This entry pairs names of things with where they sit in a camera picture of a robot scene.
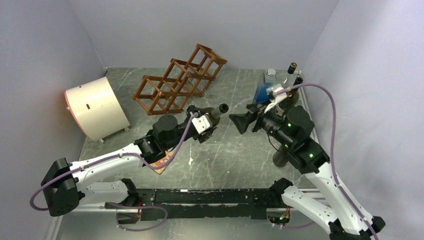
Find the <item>green bottle silver cap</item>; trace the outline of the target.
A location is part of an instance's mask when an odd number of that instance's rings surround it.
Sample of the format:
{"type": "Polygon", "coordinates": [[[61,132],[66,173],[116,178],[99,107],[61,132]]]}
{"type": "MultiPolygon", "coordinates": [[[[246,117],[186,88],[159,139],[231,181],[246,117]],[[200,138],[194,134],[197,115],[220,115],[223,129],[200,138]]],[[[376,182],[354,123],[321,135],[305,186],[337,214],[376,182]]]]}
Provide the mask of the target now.
{"type": "Polygon", "coordinates": [[[218,107],[205,107],[200,108],[199,112],[201,116],[205,116],[211,127],[216,127],[220,122],[220,117],[226,114],[229,110],[229,106],[226,103],[220,104],[218,107]]]}

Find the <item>brown wooden wine rack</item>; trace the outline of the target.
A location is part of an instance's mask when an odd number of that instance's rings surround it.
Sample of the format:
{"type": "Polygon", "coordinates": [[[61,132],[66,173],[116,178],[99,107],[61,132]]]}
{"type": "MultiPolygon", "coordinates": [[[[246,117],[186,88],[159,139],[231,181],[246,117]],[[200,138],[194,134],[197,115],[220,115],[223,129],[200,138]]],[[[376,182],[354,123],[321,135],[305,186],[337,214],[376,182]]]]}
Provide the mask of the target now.
{"type": "Polygon", "coordinates": [[[172,58],[162,76],[144,75],[132,99],[148,116],[181,113],[190,98],[205,95],[227,62],[198,43],[188,60],[172,58]]]}

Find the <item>blue clear plastic bottle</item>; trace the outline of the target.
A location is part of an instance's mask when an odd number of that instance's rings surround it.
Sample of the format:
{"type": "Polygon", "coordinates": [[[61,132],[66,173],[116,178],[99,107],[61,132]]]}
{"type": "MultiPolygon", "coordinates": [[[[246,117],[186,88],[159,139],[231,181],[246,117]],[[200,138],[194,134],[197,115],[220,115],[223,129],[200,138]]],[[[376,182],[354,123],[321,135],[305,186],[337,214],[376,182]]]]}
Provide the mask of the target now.
{"type": "Polygon", "coordinates": [[[267,89],[277,84],[276,70],[269,68],[264,71],[257,82],[252,103],[257,104],[269,99],[267,89]]]}

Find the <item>brown bottle gold foil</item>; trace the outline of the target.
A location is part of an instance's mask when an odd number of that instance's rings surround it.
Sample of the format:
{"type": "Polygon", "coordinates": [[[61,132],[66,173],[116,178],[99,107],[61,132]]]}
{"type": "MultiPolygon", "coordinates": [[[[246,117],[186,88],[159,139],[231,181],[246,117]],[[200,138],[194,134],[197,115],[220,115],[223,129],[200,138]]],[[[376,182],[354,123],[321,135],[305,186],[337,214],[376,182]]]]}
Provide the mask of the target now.
{"type": "Polygon", "coordinates": [[[285,167],[289,163],[289,160],[287,159],[287,153],[288,151],[286,147],[281,144],[277,151],[273,154],[273,164],[278,168],[285,167]]]}

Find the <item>dark green wine bottle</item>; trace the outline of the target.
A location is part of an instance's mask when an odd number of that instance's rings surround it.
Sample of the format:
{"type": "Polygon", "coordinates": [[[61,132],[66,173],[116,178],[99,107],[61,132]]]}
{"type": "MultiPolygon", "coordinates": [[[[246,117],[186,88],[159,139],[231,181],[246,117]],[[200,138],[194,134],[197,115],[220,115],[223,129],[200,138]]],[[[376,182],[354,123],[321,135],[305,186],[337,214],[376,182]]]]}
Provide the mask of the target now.
{"type": "MultiPolygon", "coordinates": [[[[302,84],[303,83],[303,78],[302,77],[300,77],[300,76],[298,76],[298,77],[296,77],[296,79],[295,79],[295,81],[294,81],[294,84],[293,84],[293,86],[292,87],[295,87],[295,86],[297,86],[297,85],[300,85],[300,84],[302,84]]],[[[295,104],[297,103],[297,101],[299,100],[299,93],[298,93],[298,90],[299,90],[300,88],[295,88],[295,89],[293,89],[293,90],[291,90],[291,91],[289,91],[288,93],[287,93],[287,98],[286,99],[284,99],[282,102],[280,102],[279,103],[279,105],[278,105],[278,107],[282,110],[282,111],[286,111],[286,110],[288,110],[288,109],[290,109],[290,108],[292,108],[293,106],[295,106],[295,104]]]]}

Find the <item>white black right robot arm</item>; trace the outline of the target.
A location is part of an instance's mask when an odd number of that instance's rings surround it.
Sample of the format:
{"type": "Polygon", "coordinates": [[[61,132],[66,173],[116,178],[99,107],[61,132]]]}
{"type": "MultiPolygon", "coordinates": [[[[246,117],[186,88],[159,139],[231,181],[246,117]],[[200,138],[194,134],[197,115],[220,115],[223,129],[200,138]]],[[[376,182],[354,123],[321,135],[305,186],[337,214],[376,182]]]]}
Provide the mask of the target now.
{"type": "Polygon", "coordinates": [[[325,150],[311,138],[314,123],[302,106],[288,109],[282,116],[265,112],[262,104],[247,105],[243,114],[230,114],[240,134],[254,123],[253,132],[264,130],[281,144],[285,161],[310,180],[327,205],[299,190],[285,178],[271,187],[270,202],[275,207],[293,207],[319,225],[332,240],[369,240],[386,225],[380,216],[366,211],[347,190],[331,165],[325,150]]]}

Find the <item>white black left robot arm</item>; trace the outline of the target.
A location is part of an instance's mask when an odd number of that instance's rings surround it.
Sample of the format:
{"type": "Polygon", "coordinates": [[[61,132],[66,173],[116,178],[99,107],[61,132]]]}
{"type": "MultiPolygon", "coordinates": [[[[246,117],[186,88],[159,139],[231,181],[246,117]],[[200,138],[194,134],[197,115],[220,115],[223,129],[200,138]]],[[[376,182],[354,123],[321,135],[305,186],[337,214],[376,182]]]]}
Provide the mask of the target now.
{"type": "Polygon", "coordinates": [[[206,141],[216,129],[223,112],[219,108],[187,108],[182,123],[170,114],[161,116],[147,134],[119,150],[85,161],[55,160],[41,187],[30,198],[30,206],[37,211],[49,211],[52,217],[62,216],[79,205],[99,202],[134,207],[139,194],[128,179],[116,182],[101,180],[128,169],[146,166],[156,169],[155,162],[167,157],[168,150],[178,152],[190,138],[206,141]]]}

